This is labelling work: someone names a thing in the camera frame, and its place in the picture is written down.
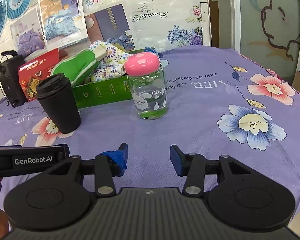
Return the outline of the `red cardboard box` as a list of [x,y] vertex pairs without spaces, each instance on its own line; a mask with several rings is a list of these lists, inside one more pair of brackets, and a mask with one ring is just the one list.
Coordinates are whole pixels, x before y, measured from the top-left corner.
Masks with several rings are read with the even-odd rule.
[[37,96],[37,86],[50,76],[53,67],[59,62],[59,49],[51,50],[23,64],[18,68],[19,84],[28,101]]

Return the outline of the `black speaker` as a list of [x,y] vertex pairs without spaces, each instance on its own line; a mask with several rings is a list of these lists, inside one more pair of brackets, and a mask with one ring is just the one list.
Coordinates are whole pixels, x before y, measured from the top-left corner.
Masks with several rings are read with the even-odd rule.
[[15,50],[3,51],[0,60],[0,84],[12,107],[19,107],[27,98],[19,83],[18,68],[25,63],[22,55]]

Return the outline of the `plaid bedding poster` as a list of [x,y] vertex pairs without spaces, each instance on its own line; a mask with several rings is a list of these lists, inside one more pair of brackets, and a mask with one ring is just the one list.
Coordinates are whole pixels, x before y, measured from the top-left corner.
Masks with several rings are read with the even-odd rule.
[[105,41],[133,51],[138,41],[125,1],[98,7],[93,5],[84,14],[90,43]]

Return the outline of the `green white oven mitt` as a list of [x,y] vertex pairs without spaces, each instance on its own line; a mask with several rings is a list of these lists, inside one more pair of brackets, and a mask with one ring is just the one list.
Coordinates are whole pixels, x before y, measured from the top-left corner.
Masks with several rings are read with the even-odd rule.
[[71,87],[79,86],[106,56],[107,51],[101,45],[93,50],[84,49],[56,64],[50,75],[63,73],[70,80]]

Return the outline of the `floral oven mitt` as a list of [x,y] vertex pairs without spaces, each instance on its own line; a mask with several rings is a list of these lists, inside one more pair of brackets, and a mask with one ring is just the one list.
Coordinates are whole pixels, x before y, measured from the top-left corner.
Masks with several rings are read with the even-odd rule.
[[100,82],[126,74],[125,62],[131,57],[131,54],[104,41],[93,42],[89,49],[93,51],[98,46],[102,46],[107,55],[99,61],[98,66],[85,78],[83,83]]

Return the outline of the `purple bedding poster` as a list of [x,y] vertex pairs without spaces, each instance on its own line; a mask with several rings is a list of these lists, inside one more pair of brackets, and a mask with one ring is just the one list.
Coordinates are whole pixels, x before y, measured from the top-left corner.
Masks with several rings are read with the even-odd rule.
[[38,9],[31,9],[10,25],[15,51],[23,58],[46,49]]

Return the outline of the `glass jar pink lid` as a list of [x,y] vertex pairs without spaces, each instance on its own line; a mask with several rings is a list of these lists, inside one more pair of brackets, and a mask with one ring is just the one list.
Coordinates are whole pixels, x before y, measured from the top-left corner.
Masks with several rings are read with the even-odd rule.
[[158,56],[151,52],[134,54],[125,62],[125,70],[138,116],[153,120],[165,115],[165,78]]

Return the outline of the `purple floral table cloth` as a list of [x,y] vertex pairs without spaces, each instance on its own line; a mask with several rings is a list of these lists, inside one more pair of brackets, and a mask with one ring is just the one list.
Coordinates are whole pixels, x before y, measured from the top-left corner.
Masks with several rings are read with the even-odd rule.
[[208,159],[227,154],[288,188],[300,210],[300,94],[235,50],[181,47],[165,52],[167,113],[138,117],[132,101],[81,109],[81,126],[58,133],[36,101],[0,104],[0,145],[67,144],[93,159],[125,142],[121,187],[182,187],[170,162],[175,144]]

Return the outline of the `blue cloth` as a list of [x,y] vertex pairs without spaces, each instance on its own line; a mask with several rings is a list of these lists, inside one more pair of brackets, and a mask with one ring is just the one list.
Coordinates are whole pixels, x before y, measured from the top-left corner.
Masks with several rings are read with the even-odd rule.
[[162,57],[163,57],[162,53],[158,53],[157,50],[152,47],[145,47],[144,52],[153,53],[153,54],[157,55],[157,57],[160,59],[162,59]]

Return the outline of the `blue bedding poster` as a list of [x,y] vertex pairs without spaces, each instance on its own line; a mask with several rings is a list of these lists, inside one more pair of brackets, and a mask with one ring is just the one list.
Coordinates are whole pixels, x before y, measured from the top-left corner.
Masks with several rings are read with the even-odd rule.
[[88,38],[82,0],[38,0],[47,50],[62,49]]

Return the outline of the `floral bedding package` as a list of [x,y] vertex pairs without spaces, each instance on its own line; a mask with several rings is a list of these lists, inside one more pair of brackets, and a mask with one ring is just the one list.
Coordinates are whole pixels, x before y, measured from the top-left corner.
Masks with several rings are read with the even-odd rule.
[[85,10],[116,2],[126,4],[139,47],[167,51],[203,45],[203,10],[206,0],[83,0]]

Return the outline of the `black coffee cup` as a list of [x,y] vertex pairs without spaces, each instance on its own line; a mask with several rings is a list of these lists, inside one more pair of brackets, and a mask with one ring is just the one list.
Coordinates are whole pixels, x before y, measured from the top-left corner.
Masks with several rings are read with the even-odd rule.
[[36,91],[37,100],[61,133],[79,128],[81,117],[69,78],[63,73],[54,74],[41,81]]

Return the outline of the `green cardboard box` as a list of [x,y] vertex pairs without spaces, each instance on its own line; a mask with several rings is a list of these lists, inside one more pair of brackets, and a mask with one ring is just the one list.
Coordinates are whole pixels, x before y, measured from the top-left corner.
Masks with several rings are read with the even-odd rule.
[[[141,52],[144,52],[144,49],[134,50],[130,54],[134,55]],[[78,108],[132,99],[127,74],[100,82],[84,83],[72,87],[72,92]]]

